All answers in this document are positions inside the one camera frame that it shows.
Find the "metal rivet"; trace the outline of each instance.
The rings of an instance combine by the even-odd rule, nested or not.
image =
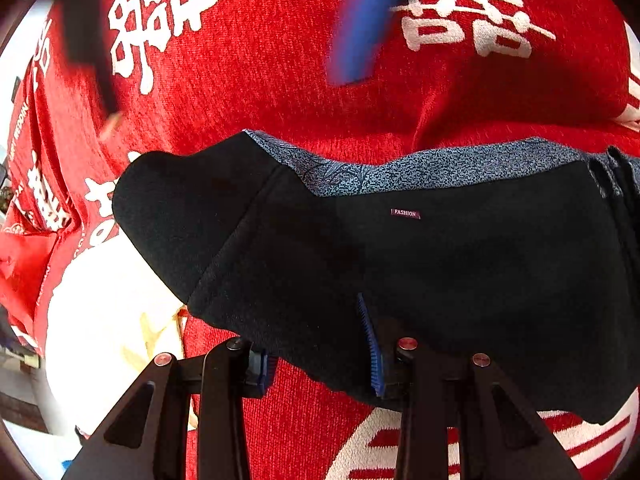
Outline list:
[[[413,337],[403,337],[398,341],[398,348],[407,351],[415,350],[418,348],[418,342]]]
[[[482,353],[475,354],[472,357],[472,361],[476,366],[479,366],[481,368],[485,368],[491,364],[491,358],[487,354]]]
[[[171,354],[162,352],[161,354],[158,354],[156,357],[154,357],[154,362],[156,363],[156,366],[166,366],[171,362],[172,358],[173,357]]]
[[[229,350],[241,350],[244,344],[242,343],[241,337],[236,337],[235,339],[231,339],[226,343],[226,347]]]

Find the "blue object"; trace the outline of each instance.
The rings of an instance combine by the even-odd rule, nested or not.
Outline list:
[[[367,333],[367,342],[369,343],[369,352],[371,354],[371,387],[377,396],[382,397],[385,386],[382,354],[380,352],[378,338],[373,330],[373,323],[369,317],[367,305],[364,303],[364,297],[361,292],[358,293],[358,312],[360,313],[362,326]]]
[[[344,85],[369,76],[376,46],[398,0],[344,0],[327,63],[329,82]]]

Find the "black cloth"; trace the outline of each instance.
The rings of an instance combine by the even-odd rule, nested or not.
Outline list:
[[[140,156],[113,209],[191,314],[334,390],[384,405],[362,292],[436,351],[489,354],[537,410],[604,423],[640,383],[638,242],[624,198],[603,197],[593,175],[578,161],[474,186],[318,197],[238,134],[191,156]]]

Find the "blue patterned fabric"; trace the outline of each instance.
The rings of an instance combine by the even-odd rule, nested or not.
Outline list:
[[[275,160],[294,170],[317,196],[472,186],[541,173],[577,160],[599,161],[609,175],[614,193],[621,193],[610,168],[615,161],[607,153],[586,153],[537,137],[502,144],[424,150],[372,166],[329,160],[264,132],[245,130],[245,133]],[[631,163],[636,189],[640,190],[640,159],[626,159]]]

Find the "white fabric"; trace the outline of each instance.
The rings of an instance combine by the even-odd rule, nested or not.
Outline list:
[[[71,261],[49,305],[47,380],[91,434],[160,352],[184,357],[169,291],[121,231]]]

